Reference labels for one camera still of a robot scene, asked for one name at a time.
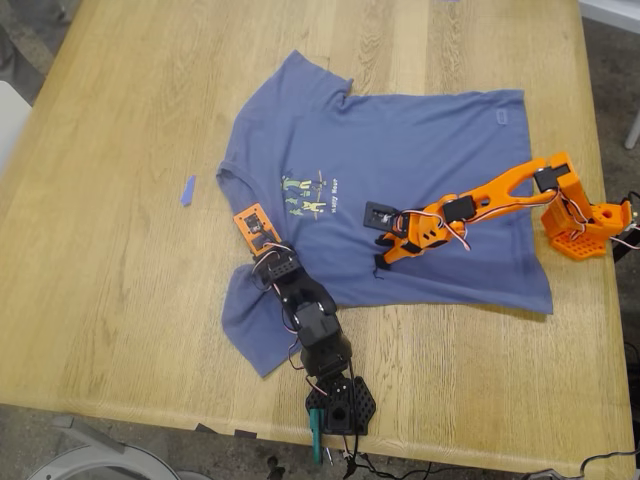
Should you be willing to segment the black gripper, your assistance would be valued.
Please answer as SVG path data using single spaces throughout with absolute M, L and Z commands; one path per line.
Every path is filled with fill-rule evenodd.
M 302 268 L 295 249 L 288 244 L 265 243 L 266 250 L 256 257 L 252 274 L 263 283 L 273 283 Z

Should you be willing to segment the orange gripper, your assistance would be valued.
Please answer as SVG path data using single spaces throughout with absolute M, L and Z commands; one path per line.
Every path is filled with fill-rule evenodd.
M 397 230 L 404 238 L 386 232 L 375 239 L 375 244 L 386 247 L 383 253 L 375 255 L 375 266 L 390 269 L 391 265 L 405 258 L 413 258 L 424 253 L 423 249 L 442 246 L 451 240 L 465 244 L 465 223 L 463 220 L 448 222 L 441 202 L 432 203 L 422 209 L 402 210 L 396 221 Z

